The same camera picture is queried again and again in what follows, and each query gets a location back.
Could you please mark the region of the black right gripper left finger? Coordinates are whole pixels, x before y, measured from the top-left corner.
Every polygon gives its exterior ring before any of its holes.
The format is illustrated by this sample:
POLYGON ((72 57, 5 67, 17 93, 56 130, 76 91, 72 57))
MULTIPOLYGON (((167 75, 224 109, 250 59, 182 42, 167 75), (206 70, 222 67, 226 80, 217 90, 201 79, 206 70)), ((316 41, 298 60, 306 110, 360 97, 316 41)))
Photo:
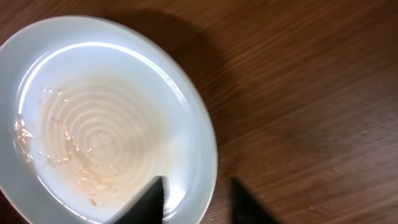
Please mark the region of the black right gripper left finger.
POLYGON ((114 224, 162 224, 163 214, 163 177, 156 176, 143 195, 114 224))

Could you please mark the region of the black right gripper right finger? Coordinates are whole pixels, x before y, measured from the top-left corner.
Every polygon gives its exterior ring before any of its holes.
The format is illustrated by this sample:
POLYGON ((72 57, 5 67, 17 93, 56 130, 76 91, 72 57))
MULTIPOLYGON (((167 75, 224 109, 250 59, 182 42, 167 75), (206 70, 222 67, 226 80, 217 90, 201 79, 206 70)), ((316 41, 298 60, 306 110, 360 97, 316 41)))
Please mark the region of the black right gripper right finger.
POLYGON ((232 224, 279 224, 235 177, 231 179, 229 201, 232 224))

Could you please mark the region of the light blue plate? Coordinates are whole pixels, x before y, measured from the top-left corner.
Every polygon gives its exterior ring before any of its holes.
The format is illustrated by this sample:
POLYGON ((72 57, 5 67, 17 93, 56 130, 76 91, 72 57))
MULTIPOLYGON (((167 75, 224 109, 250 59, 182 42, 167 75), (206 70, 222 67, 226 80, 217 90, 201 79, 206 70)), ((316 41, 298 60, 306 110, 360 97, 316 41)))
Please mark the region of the light blue plate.
POLYGON ((1 46, 1 192, 29 223, 111 223, 156 177, 164 223, 199 223, 217 176, 211 119, 158 45, 86 16, 1 46))

